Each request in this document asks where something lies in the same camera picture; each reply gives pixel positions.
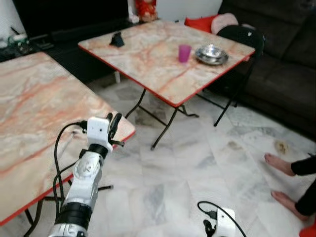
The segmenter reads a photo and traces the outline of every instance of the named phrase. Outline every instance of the pink cup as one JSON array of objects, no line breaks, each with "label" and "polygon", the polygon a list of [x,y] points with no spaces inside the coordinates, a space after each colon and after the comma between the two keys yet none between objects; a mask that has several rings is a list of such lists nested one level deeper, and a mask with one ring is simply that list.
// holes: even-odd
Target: pink cup
[{"label": "pink cup", "polygon": [[192,47],[186,44],[179,45],[179,62],[186,63],[189,60]]}]

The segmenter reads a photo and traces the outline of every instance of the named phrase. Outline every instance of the black phone holder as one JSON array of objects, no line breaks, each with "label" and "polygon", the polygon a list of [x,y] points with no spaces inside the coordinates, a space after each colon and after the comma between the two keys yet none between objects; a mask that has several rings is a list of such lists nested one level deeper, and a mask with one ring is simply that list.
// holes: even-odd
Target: black phone holder
[{"label": "black phone holder", "polygon": [[111,41],[110,45],[114,45],[118,48],[125,45],[125,43],[122,39],[122,36],[121,36],[121,32],[117,32],[112,36],[112,41]]}]

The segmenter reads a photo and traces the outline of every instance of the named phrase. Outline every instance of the bare foot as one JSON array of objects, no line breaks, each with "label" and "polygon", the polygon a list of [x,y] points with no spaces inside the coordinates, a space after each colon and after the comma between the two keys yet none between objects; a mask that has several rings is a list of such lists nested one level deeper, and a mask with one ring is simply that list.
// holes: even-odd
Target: bare foot
[{"label": "bare foot", "polygon": [[289,176],[295,176],[294,172],[291,169],[290,162],[284,161],[281,158],[274,156],[270,153],[265,154],[265,160],[266,160],[266,163],[282,171],[284,174],[287,174]]},{"label": "bare foot", "polygon": [[307,221],[308,216],[304,216],[301,213],[296,210],[295,202],[290,199],[285,193],[273,191],[271,192],[271,195],[277,200],[279,203],[281,203],[283,206],[285,206],[287,209],[289,209],[293,214],[300,219],[301,221]]}]

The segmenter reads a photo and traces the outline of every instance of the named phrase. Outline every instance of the robotic arm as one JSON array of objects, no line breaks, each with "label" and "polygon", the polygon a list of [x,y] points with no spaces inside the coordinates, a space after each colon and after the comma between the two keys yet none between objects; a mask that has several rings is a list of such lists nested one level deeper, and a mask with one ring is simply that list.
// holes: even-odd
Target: robotic arm
[{"label": "robotic arm", "polygon": [[122,114],[108,114],[107,118],[92,117],[87,121],[88,150],[83,149],[74,166],[74,179],[65,202],[48,237],[87,237],[90,217],[97,197],[102,166],[113,144]]}]

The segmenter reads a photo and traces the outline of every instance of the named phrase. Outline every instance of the person's leg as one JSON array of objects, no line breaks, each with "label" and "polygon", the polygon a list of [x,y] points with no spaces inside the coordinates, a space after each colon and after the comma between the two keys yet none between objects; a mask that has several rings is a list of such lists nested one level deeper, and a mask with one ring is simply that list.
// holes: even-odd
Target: person's leg
[{"label": "person's leg", "polygon": [[316,173],[316,156],[311,156],[304,160],[299,160],[291,164],[291,169],[297,175],[307,175]]},{"label": "person's leg", "polygon": [[316,212],[316,179],[295,204],[295,207],[304,216],[311,216]]},{"label": "person's leg", "polygon": [[271,195],[284,207],[289,209],[301,221],[307,221],[308,216],[302,215],[295,207],[296,203],[288,195],[282,192],[273,191]]},{"label": "person's leg", "polygon": [[265,160],[266,163],[271,165],[272,167],[282,171],[283,173],[289,175],[289,176],[294,176],[295,173],[291,169],[291,163],[287,162],[285,160],[282,160],[281,158],[274,156],[270,153],[265,154]]},{"label": "person's leg", "polygon": [[316,173],[316,156],[290,163],[277,156],[266,153],[265,160],[266,163],[289,176]]}]

